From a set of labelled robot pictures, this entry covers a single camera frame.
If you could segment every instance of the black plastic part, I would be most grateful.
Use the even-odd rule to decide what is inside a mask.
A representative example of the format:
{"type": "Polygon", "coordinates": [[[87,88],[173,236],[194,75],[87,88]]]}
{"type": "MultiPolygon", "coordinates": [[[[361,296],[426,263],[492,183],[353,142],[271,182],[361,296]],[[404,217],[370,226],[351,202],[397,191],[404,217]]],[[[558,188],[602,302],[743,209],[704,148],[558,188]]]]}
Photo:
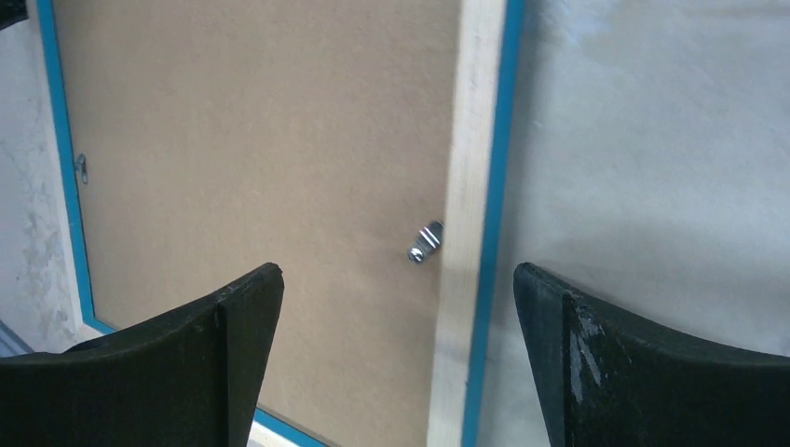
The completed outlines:
{"type": "Polygon", "coordinates": [[[65,353],[0,359],[0,445],[247,445],[283,287],[265,264],[65,353]]]}
{"type": "Polygon", "coordinates": [[[790,359],[702,340],[531,264],[516,307],[559,446],[790,445],[790,359]]]}
{"type": "Polygon", "coordinates": [[[0,31],[27,18],[25,0],[0,0],[0,31]]]}

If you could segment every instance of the door panel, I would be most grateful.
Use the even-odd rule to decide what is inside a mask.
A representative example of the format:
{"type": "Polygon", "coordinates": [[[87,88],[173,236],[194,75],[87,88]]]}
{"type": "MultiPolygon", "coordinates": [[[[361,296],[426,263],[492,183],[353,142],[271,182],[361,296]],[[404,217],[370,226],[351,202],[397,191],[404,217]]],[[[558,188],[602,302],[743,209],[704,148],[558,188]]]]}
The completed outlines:
{"type": "Polygon", "coordinates": [[[458,2],[55,2],[94,307],[117,328],[262,262],[286,292],[260,404],[424,445],[458,2]]]}

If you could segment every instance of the blue painted edge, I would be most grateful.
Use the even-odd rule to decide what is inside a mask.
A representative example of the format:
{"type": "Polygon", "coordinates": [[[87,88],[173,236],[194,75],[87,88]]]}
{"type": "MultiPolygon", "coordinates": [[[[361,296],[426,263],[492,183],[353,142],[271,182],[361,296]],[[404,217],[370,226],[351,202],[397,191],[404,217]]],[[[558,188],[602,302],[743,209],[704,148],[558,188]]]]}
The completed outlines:
{"type": "MultiPolygon", "coordinates": [[[[38,20],[41,27],[41,41],[44,47],[44,62],[49,83],[49,97],[52,104],[52,117],[55,123],[55,139],[61,163],[63,194],[66,201],[69,232],[71,233],[72,253],[74,254],[77,290],[79,292],[82,319],[90,328],[102,333],[115,330],[96,319],[93,309],[93,294],[90,288],[88,254],[85,246],[85,234],[82,227],[82,211],[79,206],[76,176],[74,175],[74,152],[72,148],[71,130],[69,127],[66,93],[63,87],[61,71],[61,55],[58,46],[58,34],[55,27],[55,14],[51,0],[36,0],[38,20]]],[[[309,435],[280,421],[276,417],[260,409],[255,411],[255,420],[269,428],[286,440],[296,445],[313,447],[324,444],[309,435]]]]}
{"type": "Polygon", "coordinates": [[[505,196],[505,176],[508,167],[508,146],[511,139],[513,99],[518,72],[521,28],[524,21],[525,0],[509,0],[505,6],[505,25],[499,61],[497,106],[491,141],[491,166],[488,177],[488,198],[485,203],[483,247],[480,277],[477,286],[477,305],[471,336],[470,370],[461,445],[477,444],[480,410],[485,382],[485,356],[488,348],[488,329],[497,282],[499,228],[505,196]]]}

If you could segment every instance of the metal screw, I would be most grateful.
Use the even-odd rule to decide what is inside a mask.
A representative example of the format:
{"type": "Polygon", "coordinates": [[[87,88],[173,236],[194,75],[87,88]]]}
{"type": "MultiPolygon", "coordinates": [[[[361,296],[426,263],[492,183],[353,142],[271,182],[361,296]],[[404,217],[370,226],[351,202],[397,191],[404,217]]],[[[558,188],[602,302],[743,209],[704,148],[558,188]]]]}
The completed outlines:
{"type": "Polygon", "coordinates": [[[444,225],[440,221],[433,221],[420,230],[419,236],[409,250],[409,261],[414,264],[423,264],[442,245],[444,225]]]}

